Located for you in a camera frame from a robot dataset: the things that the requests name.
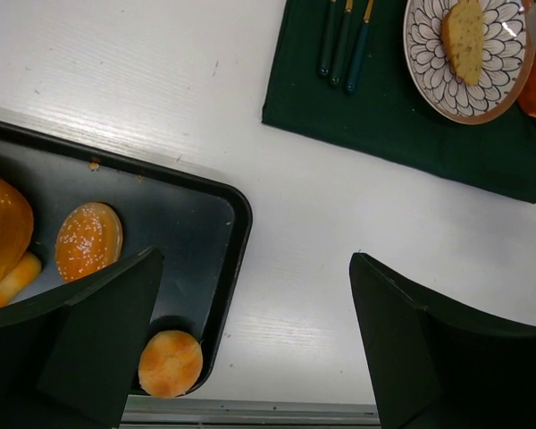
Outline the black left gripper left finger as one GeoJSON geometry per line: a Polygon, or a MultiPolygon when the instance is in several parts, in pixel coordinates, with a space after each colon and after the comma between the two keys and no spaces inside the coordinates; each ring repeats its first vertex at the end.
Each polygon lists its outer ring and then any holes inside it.
{"type": "Polygon", "coordinates": [[[156,248],[0,308],[0,428],[116,428],[163,272],[156,248]]]}

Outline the sesame bun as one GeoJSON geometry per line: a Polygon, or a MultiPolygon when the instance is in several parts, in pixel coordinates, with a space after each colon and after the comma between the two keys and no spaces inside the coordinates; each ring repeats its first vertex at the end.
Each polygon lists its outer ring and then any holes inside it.
{"type": "Polygon", "coordinates": [[[55,262],[65,282],[105,269],[121,256],[121,220],[107,204],[89,202],[63,221],[55,243],[55,262]]]}

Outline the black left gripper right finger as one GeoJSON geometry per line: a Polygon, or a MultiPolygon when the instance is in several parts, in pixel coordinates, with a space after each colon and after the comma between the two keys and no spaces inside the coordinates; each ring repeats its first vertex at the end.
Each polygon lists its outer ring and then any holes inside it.
{"type": "Polygon", "coordinates": [[[352,297],[384,428],[536,428],[536,326],[413,282],[364,253],[352,297]]]}

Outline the seeded bread slice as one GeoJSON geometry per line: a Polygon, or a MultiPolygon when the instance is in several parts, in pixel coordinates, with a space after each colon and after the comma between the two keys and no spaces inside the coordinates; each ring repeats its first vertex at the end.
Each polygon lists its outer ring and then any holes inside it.
{"type": "Polygon", "coordinates": [[[477,0],[458,1],[441,24],[443,47],[455,75],[469,86],[478,84],[482,71],[483,24],[477,0]]]}

